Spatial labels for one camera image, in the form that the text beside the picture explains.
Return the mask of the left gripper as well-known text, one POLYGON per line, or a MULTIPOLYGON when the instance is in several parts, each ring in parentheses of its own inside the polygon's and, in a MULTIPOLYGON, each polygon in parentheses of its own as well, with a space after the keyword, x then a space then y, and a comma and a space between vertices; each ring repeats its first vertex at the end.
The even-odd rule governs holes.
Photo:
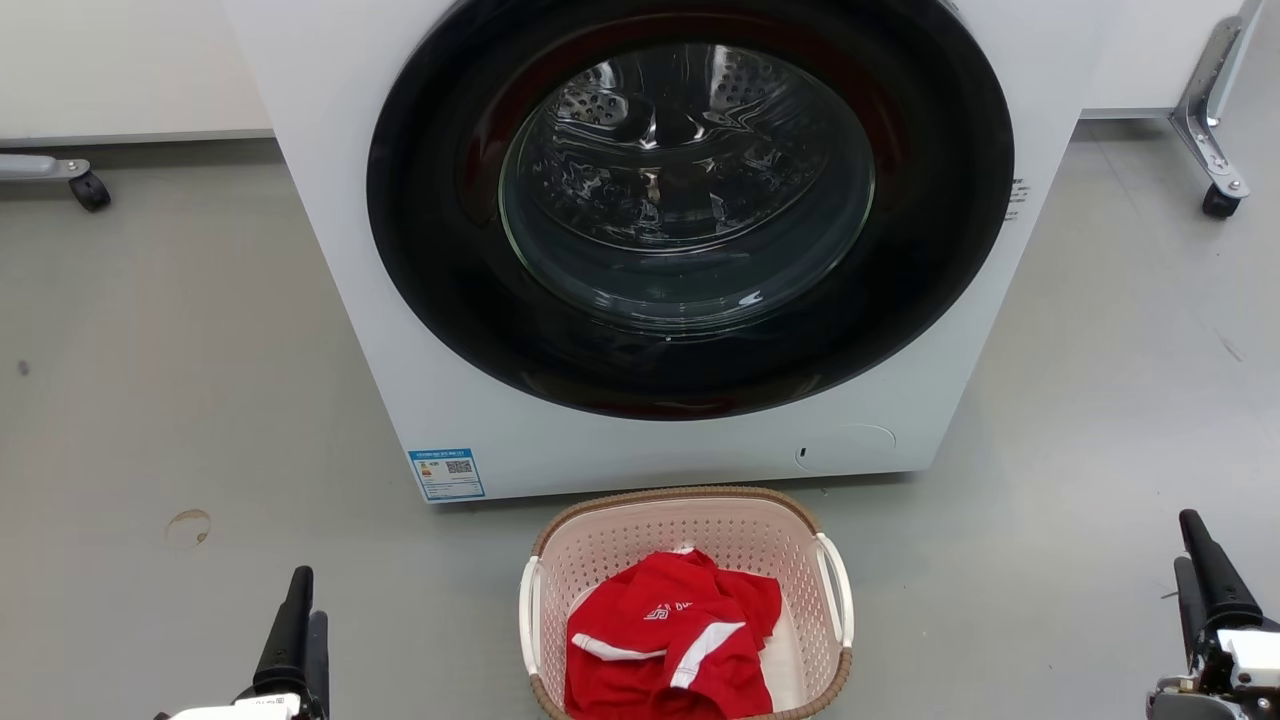
POLYGON ((232 705, 157 714, 155 720, 330 720, 329 618, 311 614, 314 570, 293 570, 253 673, 253 696, 232 705))

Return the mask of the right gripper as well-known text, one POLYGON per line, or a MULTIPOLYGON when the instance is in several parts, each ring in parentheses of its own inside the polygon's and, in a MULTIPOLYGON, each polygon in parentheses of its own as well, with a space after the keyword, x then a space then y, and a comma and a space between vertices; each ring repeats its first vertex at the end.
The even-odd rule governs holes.
POLYGON ((1280 720, 1280 625, 1265 615, 1201 515, 1178 516, 1174 560, 1188 670, 1147 694, 1147 720, 1280 720))

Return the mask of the cream plastic laundry basket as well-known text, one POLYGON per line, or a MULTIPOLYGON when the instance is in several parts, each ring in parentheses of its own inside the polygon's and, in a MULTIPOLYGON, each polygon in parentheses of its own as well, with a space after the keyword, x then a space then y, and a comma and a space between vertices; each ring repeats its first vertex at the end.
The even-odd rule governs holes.
POLYGON ((536 538, 520 582, 518 632, 532 696, 548 720, 570 720, 570 614, 608 577, 655 551, 682 548, 780 583, 781 632, 763 659, 776 711, 754 720, 809 720, 835 702, 850 675, 855 637, 852 592, 838 550, 787 495, 703 486, 576 503, 536 538))

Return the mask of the blue energy label sticker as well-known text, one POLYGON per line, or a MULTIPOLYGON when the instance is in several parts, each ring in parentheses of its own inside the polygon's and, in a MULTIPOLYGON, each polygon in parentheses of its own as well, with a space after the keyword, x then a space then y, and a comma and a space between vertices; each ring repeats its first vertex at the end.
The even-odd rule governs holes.
POLYGON ((471 448, 410 450, 410 466, 428 503, 457 503, 486 497, 471 448))

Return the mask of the red white-striped shirt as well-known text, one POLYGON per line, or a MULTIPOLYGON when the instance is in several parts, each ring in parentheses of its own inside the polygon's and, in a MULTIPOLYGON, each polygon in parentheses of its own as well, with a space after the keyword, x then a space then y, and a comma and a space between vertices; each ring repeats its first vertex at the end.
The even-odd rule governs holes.
POLYGON ((771 714, 762 653, 780 583, 699 550, 654 552, 570 614, 564 711, 572 720, 742 720, 771 714))

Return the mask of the white washing machine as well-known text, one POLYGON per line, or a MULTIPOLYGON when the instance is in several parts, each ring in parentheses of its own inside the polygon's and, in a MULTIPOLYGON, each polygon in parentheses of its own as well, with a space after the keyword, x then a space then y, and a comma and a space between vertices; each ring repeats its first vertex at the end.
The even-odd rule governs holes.
POLYGON ((1015 170, 992 252, 881 365, 781 407, 692 421, 585 413, 506 386, 444 346, 390 279, 369 222, 372 132, 408 55, 457 1, 223 0, 406 457, 471 448, 486 500, 932 464, 1083 109, 1108 0, 945 0, 1014 86, 1015 170))

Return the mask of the black round washer door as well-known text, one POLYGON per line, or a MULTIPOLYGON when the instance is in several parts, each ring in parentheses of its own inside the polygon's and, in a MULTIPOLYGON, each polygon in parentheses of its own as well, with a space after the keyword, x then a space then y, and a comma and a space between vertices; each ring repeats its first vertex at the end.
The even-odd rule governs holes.
POLYGON ((367 217, 480 372, 692 421, 887 361, 992 252, 1014 86, 945 0, 458 0, 396 77, 367 217))

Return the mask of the grey metal frame leg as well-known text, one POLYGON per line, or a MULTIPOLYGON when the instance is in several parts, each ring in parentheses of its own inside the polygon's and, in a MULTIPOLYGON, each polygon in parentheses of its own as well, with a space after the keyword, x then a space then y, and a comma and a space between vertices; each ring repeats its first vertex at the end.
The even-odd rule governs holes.
POLYGON ((1199 168, 1224 193, 1242 199, 1251 195, 1248 183, 1228 158, 1215 131, 1233 87, 1238 65, 1265 0, 1243 0, 1233 15, 1211 31, 1178 105, 1169 120, 1199 168))
POLYGON ((91 172, 83 159, 0 152, 0 183, 73 181, 91 172))

